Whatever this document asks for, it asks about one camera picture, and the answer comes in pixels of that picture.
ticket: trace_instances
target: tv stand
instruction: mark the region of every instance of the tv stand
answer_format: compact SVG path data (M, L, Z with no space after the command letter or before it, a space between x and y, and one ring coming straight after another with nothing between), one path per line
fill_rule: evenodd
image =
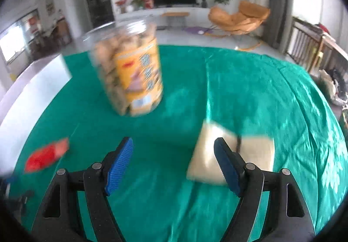
M115 21L121 22L123 20L135 19L142 16L151 17L151 19L158 25L164 26L168 25L167 15L165 13L189 13L188 16L185 17L187 27L210 27L211 22L208 19L209 9L208 8L200 8L200 7L171 7L171 8L155 8L148 10L139 10L134 12L127 12L122 14L115 15Z

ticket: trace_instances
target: snack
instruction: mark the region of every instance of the snack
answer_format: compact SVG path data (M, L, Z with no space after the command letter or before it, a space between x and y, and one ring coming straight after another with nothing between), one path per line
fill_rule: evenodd
M69 150L69 140L64 138L35 150L25 163L24 172L35 172L52 165Z
M140 19L101 30L93 60L113 107L121 115L150 112L162 97L156 25Z

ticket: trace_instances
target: plastic jar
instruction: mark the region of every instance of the plastic jar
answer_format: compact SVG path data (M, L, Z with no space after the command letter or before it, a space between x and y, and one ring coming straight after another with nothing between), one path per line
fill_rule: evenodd
M91 60L115 110L131 116L146 114L162 98L161 64L156 25L146 18L105 24L84 36L92 46Z

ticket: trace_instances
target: white cabinet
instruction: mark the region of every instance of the white cabinet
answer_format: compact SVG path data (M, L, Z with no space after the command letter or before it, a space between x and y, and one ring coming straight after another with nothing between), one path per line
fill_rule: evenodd
M167 20L162 17L165 12L189 12L190 15L186 18L187 26L209 27L211 23L208 19L209 9L194 8L194 7L177 7L177 8L158 8L151 10L139 10L134 12L122 13L116 15L116 22L121 22L128 19L137 19L143 16L152 16L157 25L167 25Z

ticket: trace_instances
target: table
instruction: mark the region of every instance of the table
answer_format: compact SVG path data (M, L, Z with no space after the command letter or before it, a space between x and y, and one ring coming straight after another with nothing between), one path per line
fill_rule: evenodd
M132 118L112 110L88 54L66 57L72 79L37 121L18 159L10 195L34 189L24 226L31 228L59 168L82 170L131 136L134 153L108 201L127 242L220 241L239 199L227 186L186 179L202 122L239 135L274 139L274 171L294 175L318 232L348 184L343 133L304 69L266 55L228 49L160 46L164 94L158 107ZM68 136L70 150L51 167L21 174L36 148ZM87 238L95 240L79 192ZM263 193L251 240L259 237L268 194Z
M184 29L187 27L186 17L188 17L189 15L189 12L165 12L164 14L162 14L162 17L167 18L167 24L169 29L172 28L172 22L174 18L181 19L182 28Z

